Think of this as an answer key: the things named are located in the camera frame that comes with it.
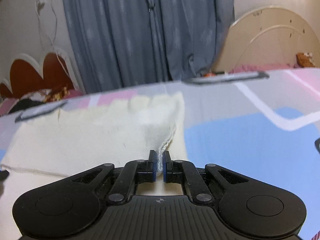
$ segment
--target bed headboard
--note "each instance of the bed headboard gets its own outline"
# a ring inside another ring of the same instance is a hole
[[[213,71],[229,72],[252,64],[295,64],[296,53],[311,52],[320,67],[320,43],[310,25],[282,7],[263,7],[238,19],[229,29]]]
[[[23,95],[39,89],[68,87],[73,89],[73,83],[68,76],[70,61],[62,50],[57,50],[64,70],[53,51],[44,54],[40,64],[27,54],[19,54],[10,68],[10,82],[0,83],[0,95],[7,98],[20,98]]]

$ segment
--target blue curtain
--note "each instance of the blue curtain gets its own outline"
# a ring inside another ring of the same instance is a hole
[[[94,93],[206,73],[234,0],[63,0],[84,87]]]

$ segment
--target cream headboard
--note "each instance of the cream headboard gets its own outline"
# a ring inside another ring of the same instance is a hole
[[[264,7],[245,14],[230,27],[212,70],[229,72],[242,64],[295,64],[298,52],[313,53],[320,67],[320,43],[310,25],[293,11]]]

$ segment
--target white cord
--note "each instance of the white cord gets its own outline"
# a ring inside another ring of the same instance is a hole
[[[58,59],[60,65],[61,65],[62,69],[64,70],[64,72],[66,73],[66,75],[70,78],[68,71],[66,70],[66,68],[65,68],[65,66],[63,65],[63,63],[61,62],[61,60],[59,59],[57,50],[56,50],[55,47],[54,47],[54,41],[55,41],[56,36],[57,36],[58,18],[57,18],[56,12],[55,12],[54,9],[53,9],[52,0],[50,0],[51,10],[52,10],[52,12],[53,12],[53,14],[54,14],[54,17],[55,17],[55,19],[56,19],[56,20],[55,20],[54,32],[53,32],[53,39],[52,39],[52,38],[50,37],[50,35],[47,34],[47,33],[45,32],[45,30],[44,30],[44,26],[42,25],[41,19],[40,19],[40,11],[41,11],[42,8],[38,8],[38,5],[39,5],[39,4],[38,4],[37,1],[36,1],[35,7],[36,7],[36,14],[37,14],[37,16],[38,16],[38,29],[39,29],[39,36],[40,36],[40,43],[41,43],[42,50],[45,51],[45,50],[44,50],[44,45],[43,45],[43,43],[42,43],[42,35],[44,35],[44,36],[47,36],[47,37],[49,38],[50,43],[51,43],[51,45],[52,45],[52,49],[53,49],[54,52],[56,53],[57,59]]]

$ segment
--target white cloth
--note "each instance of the white cloth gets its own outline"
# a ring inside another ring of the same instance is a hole
[[[18,171],[70,176],[103,163],[124,166],[169,147],[172,159],[187,159],[184,102],[173,96],[136,96],[109,106],[54,113],[23,123],[1,166]]]

